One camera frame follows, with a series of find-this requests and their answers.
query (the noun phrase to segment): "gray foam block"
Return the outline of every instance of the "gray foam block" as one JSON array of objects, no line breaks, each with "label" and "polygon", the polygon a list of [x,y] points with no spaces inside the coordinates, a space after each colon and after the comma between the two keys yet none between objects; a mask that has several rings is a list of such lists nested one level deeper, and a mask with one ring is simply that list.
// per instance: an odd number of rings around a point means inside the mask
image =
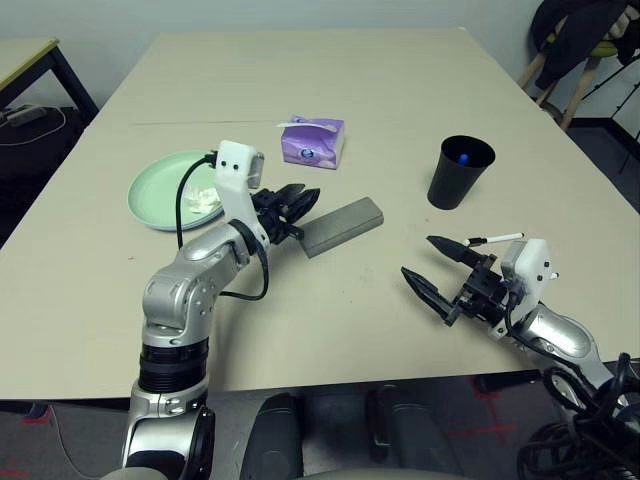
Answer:
[{"label": "gray foam block", "polygon": [[364,197],[300,227],[304,230],[300,245],[307,257],[313,258],[383,222],[382,211]]}]

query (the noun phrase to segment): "tissue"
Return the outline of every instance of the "tissue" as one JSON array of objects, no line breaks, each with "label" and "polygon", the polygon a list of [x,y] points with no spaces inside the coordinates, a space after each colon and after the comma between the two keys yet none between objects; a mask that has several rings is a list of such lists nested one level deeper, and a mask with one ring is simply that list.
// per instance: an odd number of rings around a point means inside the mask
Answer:
[{"label": "tissue", "polygon": [[184,202],[192,213],[208,214],[221,204],[220,197],[215,188],[187,187],[184,194]]},{"label": "tissue", "polygon": [[344,121],[331,118],[291,117],[283,127],[284,161],[335,170],[340,164],[344,144]]}]

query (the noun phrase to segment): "tabletop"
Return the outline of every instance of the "tabletop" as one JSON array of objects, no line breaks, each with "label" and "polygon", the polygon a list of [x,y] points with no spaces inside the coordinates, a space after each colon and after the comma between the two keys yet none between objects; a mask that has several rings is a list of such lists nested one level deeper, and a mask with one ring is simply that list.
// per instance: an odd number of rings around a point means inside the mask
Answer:
[{"label": "tabletop", "polygon": [[[283,162],[275,124],[291,114],[345,120],[337,171]],[[443,211],[426,191],[455,134],[485,140],[496,161]],[[128,396],[142,289],[176,250],[174,235],[131,217],[128,187],[149,163],[222,139],[264,152],[265,187],[319,187],[309,220],[369,196],[384,224],[311,260],[286,240],[270,251],[263,300],[218,299],[213,390],[531,368],[479,322],[448,328],[411,292],[403,265],[449,298],[469,274],[427,235],[547,239],[561,276],[545,303],[582,322],[604,360],[640,354],[636,212],[466,31],[167,34],[0,250],[0,398]],[[229,288],[257,291],[257,263]]]},{"label": "tabletop", "polygon": [[0,39],[0,90],[58,45],[57,38]]}]

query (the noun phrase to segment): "purple tissue box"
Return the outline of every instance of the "purple tissue box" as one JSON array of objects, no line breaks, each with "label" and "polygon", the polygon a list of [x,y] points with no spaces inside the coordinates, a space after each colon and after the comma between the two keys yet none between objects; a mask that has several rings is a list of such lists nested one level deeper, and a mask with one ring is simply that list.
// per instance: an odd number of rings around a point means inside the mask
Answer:
[{"label": "purple tissue box", "polygon": [[344,121],[330,118],[303,118],[294,115],[281,123],[284,161],[335,170],[344,143]]}]

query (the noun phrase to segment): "marker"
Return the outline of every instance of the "marker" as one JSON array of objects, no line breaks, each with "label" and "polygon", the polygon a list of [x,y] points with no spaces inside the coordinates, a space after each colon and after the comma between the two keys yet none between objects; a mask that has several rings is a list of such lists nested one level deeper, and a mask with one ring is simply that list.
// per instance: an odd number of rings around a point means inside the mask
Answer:
[{"label": "marker", "polygon": [[524,237],[524,233],[510,233],[509,235],[498,235],[497,237],[473,237],[466,239],[464,243],[467,247],[477,247],[485,243],[507,242],[509,240],[518,240]]}]

